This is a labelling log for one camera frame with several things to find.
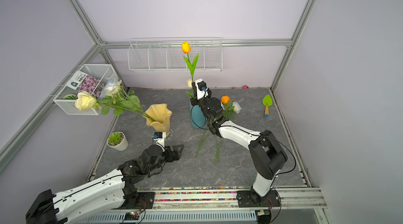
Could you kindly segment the teal cylinder vase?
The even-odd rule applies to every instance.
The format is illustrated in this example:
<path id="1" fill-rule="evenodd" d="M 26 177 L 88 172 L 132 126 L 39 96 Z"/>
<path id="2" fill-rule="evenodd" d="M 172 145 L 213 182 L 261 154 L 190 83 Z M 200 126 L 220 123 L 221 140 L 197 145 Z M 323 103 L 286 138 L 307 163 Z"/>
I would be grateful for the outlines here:
<path id="1" fill-rule="evenodd" d="M 206 118 L 198 105 L 190 105 L 191 125 L 194 128 L 203 128 L 206 124 Z"/>

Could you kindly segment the yellow wavy glass vase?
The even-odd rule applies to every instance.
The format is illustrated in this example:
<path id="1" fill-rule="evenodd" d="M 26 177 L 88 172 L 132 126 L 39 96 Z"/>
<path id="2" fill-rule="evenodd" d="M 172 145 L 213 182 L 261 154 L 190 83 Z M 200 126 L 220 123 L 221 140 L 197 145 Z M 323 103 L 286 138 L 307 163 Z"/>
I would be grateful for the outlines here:
<path id="1" fill-rule="evenodd" d="M 156 132 L 163 132 L 167 135 L 171 131 L 170 119 L 173 112 L 167 108 L 167 104 L 152 104 L 143 117 L 146 119 L 146 125 L 153 127 Z"/>

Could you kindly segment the small orange tulip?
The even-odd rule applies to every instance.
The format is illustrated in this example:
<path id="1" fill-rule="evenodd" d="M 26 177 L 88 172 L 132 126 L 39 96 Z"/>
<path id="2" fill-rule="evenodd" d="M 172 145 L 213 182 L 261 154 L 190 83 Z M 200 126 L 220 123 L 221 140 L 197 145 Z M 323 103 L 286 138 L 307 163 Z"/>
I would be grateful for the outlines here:
<path id="1" fill-rule="evenodd" d="M 198 59 L 199 59 L 199 54 L 196 54 L 193 61 L 191 61 L 190 57 L 190 52 L 191 52 L 191 46 L 188 42 L 183 42 L 182 43 L 182 51 L 186 56 L 184 56 L 184 60 L 186 62 L 186 65 L 190 71 L 191 74 L 191 80 L 194 82 L 194 73 L 197 67 Z"/>

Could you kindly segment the white blue rose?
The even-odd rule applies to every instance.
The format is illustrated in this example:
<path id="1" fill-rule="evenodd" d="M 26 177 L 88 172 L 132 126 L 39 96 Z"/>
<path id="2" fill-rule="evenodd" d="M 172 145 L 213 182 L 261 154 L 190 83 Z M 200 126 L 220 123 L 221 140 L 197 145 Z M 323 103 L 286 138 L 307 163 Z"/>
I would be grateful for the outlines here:
<path id="1" fill-rule="evenodd" d="M 121 80 L 109 81 L 103 88 L 101 96 L 97 99 L 97 103 L 101 106 L 102 115 L 107 115 L 111 109 L 113 109 L 113 114 L 115 117 L 120 116 L 123 112 L 127 111 L 116 104 L 116 95 L 124 89 L 121 85 Z"/>

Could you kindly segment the cream yellow rose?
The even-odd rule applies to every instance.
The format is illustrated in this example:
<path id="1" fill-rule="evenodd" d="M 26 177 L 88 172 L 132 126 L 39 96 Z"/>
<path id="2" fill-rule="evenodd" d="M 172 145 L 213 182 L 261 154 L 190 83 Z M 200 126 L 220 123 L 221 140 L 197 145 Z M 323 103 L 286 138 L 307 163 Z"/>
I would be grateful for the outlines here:
<path id="1" fill-rule="evenodd" d="M 101 110 L 101 106 L 97 103 L 97 99 L 88 92 L 81 92 L 77 97 L 78 99 L 75 101 L 75 107 L 80 111 L 90 108 Z"/>

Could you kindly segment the cream white tulip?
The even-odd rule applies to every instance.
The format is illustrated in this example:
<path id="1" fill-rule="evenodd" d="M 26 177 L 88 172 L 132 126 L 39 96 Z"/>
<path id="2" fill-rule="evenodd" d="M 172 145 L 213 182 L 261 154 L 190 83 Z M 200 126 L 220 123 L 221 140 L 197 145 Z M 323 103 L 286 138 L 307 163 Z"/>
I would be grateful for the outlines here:
<path id="1" fill-rule="evenodd" d="M 192 79 L 189 79 L 187 81 L 188 87 L 190 88 L 190 91 L 186 91 L 187 95 L 192 99 L 194 98 L 194 90 L 193 90 L 193 81 Z"/>

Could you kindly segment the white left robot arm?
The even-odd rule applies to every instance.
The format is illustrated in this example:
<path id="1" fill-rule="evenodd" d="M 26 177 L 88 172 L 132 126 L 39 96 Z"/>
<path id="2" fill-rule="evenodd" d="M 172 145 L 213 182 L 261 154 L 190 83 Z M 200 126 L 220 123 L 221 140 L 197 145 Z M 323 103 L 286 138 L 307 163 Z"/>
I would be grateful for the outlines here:
<path id="1" fill-rule="evenodd" d="M 28 224 L 73 224 L 104 210 L 139 202 L 136 184 L 159 174 L 166 163 L 178 161 L 184 145 L 151 145 L 141 156 L 73 189 L 41 192 L 25 215 Z"/>

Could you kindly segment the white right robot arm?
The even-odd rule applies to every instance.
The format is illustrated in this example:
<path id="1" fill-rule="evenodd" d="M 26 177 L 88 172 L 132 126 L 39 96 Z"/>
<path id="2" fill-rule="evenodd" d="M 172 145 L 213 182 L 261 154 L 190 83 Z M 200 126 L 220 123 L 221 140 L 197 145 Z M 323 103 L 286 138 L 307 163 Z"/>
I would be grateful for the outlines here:
<path id="1" fill-rule="evenodd" d="M 222 114 L 220 100 L 212 98 L 208 91 L 191 95 L 191 105 L 198 106 L 206 119 L 206 127 L 212 135 L 231 140 L 249 150 L 257 171 L 255 182 L 250 192 L 238 196 L 251 202 L 253 206 L 264 206 L 273 202 L 272 185 L 276 176 L 288 161 L 285 147 L 277 141 L 271 131 L 256 132 L 236 125 Z"/>

